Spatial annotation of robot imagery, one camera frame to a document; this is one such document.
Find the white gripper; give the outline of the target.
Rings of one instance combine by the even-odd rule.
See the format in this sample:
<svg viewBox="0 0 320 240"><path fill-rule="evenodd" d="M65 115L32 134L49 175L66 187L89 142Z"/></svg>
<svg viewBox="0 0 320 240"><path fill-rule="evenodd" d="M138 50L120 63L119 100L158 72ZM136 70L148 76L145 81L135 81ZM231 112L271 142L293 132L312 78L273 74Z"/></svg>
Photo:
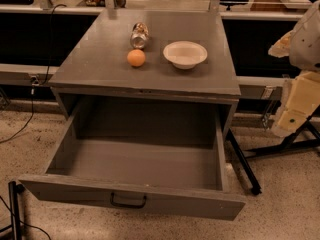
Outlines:
<svg viewBox="0 0 320 240"><path fill-rule="evenodd" d="M268 50L273 57L287 57L290 52L289 31ZM271 131L279 137L295 133L320 105L320 73L302 71L295 79L286 80Z"/></svg>

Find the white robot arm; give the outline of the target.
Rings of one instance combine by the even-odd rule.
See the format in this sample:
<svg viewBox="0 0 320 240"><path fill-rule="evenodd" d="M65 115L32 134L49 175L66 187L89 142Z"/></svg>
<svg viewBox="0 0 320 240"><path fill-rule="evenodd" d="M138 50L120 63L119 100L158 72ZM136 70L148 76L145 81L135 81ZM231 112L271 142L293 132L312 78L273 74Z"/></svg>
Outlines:
<svg viewBox="0 0 320 240"><path fill-rule="evenodd" d="M289 57L301 70L283 86L281 106L271 131L280 137L295 133L320 105L320 1L314 2L294 28L268 50L277 57Z"/></svg>

